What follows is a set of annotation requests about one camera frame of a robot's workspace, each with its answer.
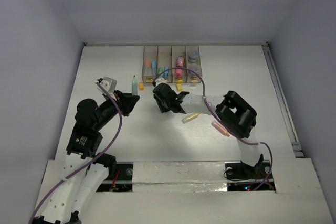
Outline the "green highlighter pen bottom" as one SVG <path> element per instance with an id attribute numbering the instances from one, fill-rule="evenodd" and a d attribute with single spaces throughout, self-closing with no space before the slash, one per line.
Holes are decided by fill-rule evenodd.
<path id="1" fill-rule="evenodd" d="M 136 79 L 136 76 L 133 76 L 133 79 L 131 81 L 131 89 L 132 95 L 138 95 L 138 81 Z"/>

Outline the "grey orange-tip highlighter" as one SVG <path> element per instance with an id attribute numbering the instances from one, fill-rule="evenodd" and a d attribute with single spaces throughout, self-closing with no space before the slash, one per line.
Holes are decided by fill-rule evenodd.
<path id="1" fill-rule="evenodd" d="M 145 76 L 150 76 L 151 75 L 151 61 L 147 60 L 145 63 L 145 68 L 144 68 L 144 75 Z"/>

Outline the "yellow highlighter pen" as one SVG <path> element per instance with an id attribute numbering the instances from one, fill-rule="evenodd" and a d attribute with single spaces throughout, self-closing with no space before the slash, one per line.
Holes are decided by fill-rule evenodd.
<path id="1" fill-rule="evenodd" d="M 182 123 L 186 124 L 186 123 L 188 123 L 188 122 L 190 122 L 190 121 L 198 118 L 199 115 L 200 115 L 200 113 L 192 113 L 192 114 L 190 114 L 188 116 L 185 116 L 184 118 L 182 118 Z"/>

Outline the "blue highlighter pen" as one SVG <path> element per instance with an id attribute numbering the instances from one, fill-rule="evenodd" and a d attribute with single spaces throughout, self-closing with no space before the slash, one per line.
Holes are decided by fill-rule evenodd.
<path id="1" fill-rule="evenodd" d="M 152 76 L 156 77 L 157 75 L 157 63 L 155 60 L 151 62 L 151 68 L 152 68 Z"/>

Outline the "small clear jar blue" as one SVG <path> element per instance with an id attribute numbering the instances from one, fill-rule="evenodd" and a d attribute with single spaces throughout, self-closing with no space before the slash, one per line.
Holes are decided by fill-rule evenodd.
<path id="1" fill-rule="evenodd" d="M 197 63 L 191 63 L 187 66 L 188 68 L 188 74 L 191 76 L 197 76 L 200 75 L 200 67 Z"/>

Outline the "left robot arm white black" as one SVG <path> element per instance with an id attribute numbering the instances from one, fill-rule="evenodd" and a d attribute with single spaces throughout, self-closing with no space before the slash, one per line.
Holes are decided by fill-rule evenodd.
<path id="1" fill-rule="evenodd" d="M 33 212 L 30 223 L 81 223 L 101 183 L 118 175 L 116 157 L 98 152 L 100 130 L 114 116 L 129 116 L 140 97 L 119 90 L 104 91 L 103 96 L 100 105 L 93 99 L 78 103 L 59 182 L 38 204 L 46 207 L 40 214 Z"/>

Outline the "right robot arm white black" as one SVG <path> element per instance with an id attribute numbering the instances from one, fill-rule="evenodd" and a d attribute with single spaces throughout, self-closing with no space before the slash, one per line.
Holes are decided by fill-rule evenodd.
<path id="1" fill-rule="evenodd" d="M 153 96 L 162 113 L 200 113 L 215 117 L 217 123 L 236 138 L 241 153 L 238 179 L 254 179 L 261 171 L 264 161 L 259 150 L 254 127 L 257 112 L 235 91 L 224 96 L 195 95 L 181 91 L 176 93 L 166 83 L 157 84 Z"/>

